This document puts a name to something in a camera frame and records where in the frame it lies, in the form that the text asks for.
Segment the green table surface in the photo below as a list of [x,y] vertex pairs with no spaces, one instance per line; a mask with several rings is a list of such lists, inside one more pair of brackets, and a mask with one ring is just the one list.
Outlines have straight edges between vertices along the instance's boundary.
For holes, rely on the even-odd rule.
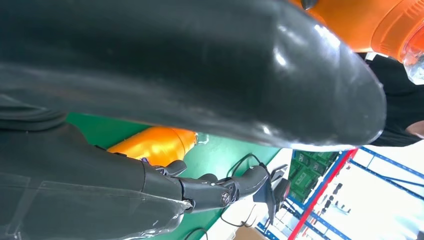
[[[77,113],[71,113],[68,122],[79,127],[89,143],[103,148],[111,147],[149,127],[139,123]],[[203,174],[212,173],[218,179],[225,178],[234,164],[246,154],[253,153],[267,164],[278,151],[279,148],[211,135],[206,145],[197,145],[186,154],[184,161],[187,164],[187,170],[181,174],[181,177],[198,178]],[[253,159],[246,161],[239,167],[237,175],[242,174],[253,165],[257,165]],[[209,229],[219,218],[219,213],[220,210],[211,210],[185,214],[182,223],[176,230],[149,239],[183,240],[193,229]],[[202,235],[202,232],[196,232],[191,235],[190,240],[198,240]]]

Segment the person in black shirt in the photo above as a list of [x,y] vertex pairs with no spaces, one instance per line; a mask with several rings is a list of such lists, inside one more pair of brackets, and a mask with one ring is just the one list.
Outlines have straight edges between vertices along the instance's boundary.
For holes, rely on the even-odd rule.
[[387,100],[384,130],[371,145],[405,147],[424,139],[424,85],[413,84],[396,60],[377,55],[367,63],[383,84]]

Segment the wire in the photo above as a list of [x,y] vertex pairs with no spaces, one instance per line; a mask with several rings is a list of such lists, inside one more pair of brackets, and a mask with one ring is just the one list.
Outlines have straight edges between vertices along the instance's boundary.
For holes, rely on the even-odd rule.
[[[253,153],[248,153],[247,155],[245,155],[243,158],[241,158],[236,164],[234,164],[234,166],[232,167],[232,168],[230,168],[230,170],[227,172],[227,176],[228,176],[228,174],[231,172],[231,170],[232,170],[232,173],[231,173],[231,177],[234,177],[235,175],[236,175],[236,171],[237,171],[237,169],[239,169],[239,167],[242,165],[242,163],[244,162],[244,161],[246,161],[248,158],[254,158],[255,160],[256,160],[256,162],[259,164],[259,166],[261,166],[261,167],[263,167],[265,170],[266,170],[266,174],[268,175],[268,178],[271,180],[271,176],[270,176],[270,172],[268,172],[268,169],[267,169],[267,166],[265,165],[265,164],[263,164],[259,159],[258,159],[258,157],[257,156],[255,156]],[[247,225],[247,222],[248,222],[248,220],[249,220],[249,218],[251,217],[251,215],[252,215],[252,213],[253,213],[253,210],[255,209],[255,207],[256,207],[256,204],[252,207],[252,209],[250,210],[250,213],[249,213],[249,216],[247,217],[247,219],[245,220],[245,221],[241,221],[241,224],[234,224],[234,223],[231,223],[231,222],[229,222],[229,221],[227,221],[227,220],[225,220],[224,218],[223,218],[223,214],[224,214],[224,212],[225,212],[225,210],[227,210],[227,208],[228,207],[226,207],[226,208],[223,208],[222,209],[222,211],[221,211],[221,214],[219,215],[219,218],[222,220],[222,221],[224,221],[225,223],[227,223],[227,224],[229,224],[229,225],[231,225],[231,226],[233,226],[233,227],[237,227],[237,228],[240,228],[240,227],[246,227],[246,228],[250,228],[250,227],[252,227],[253,226],[253,223],[256,221],[256,219],[258,218],[258,216],[256,216],[255,218],[254,218],[254,220],[253,220],[253,223],[252,224],[250,224],[250,225]]]
[[196,228],[196,229],[194,229],[193,231],[191,231],[187,236],[185,236],[185,238],[184,238],[184,240],[188,240],[189,239],[189,237],[193,234],[193,233],[195,233],[195,232],[197,232],[197,231],[202,231],[202,232],[204,232],[204,235],[206,236],[206,240],[209,240],[208,239],[208,232],[203,228],[203,227],[199,227],[199,228]]
[[229,221],[227,221],[227,220],[225,220],[225,219],[223,218],[223,213],[225,212],[225,210],[227,210],[227,208],[228,208],[228,207],[226,207],[226,208],[222,209],[221,214],[219,215],[219,218],[220,218],[222,221],[224,221],[226,224],[229,224],[229,225],[231,225],[231,226],[233,226],[233,227],[237,227],[237,228],[240,228],[240,227],[250,228],[251,226],[253,226],[253,223],[254,223],[254,222],[256,221],[256,219],[258,218],[258,216],[256,216],[256,217],[254,218],[254,220],[253,220],[253,223],[252,223],[251,225],[246,225],[246,224],[248,223],[248,220],[251,218],[251,215],[252,215],[253,210],[255,209],[255,207],[256,207],[256,204],[255,204],[255,205],[252,207],[252,209],[250,210],[250,213],[249,213],[249,216],[247,216],[247,219],[246,219],[245,221],[241,221],[241,224],[234,224],[234,223],[231,223],[231,222],[229,222]]

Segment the clear plastic part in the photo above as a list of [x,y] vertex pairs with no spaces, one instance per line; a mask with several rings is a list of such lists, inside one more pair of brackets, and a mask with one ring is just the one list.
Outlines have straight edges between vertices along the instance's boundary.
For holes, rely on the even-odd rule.
[[196,133],[196,145],[205,145],[209,142],[209,134],[203,132]]
[[0,172],[0,240],[133,240],[174,230],[189,202]]
[[408,40],[403,48],[403,65],[409,80],[416,85],[424,84],[424,24]]
[[416,85],[424,84],[424,51],[419,54],[407,53],[403,65],[411,82]]

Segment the orange bottle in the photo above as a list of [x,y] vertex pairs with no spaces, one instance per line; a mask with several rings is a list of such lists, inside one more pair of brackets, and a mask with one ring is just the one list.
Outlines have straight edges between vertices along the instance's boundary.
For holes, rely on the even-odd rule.
[[307,12],[355,52],[391,56],[424,80],[424,0],[318,0]]
[[196,143],[196,132],[153,126],[112,146],[108,151],[146,161],[152,166],[167,166],[175,160],[183,160]]

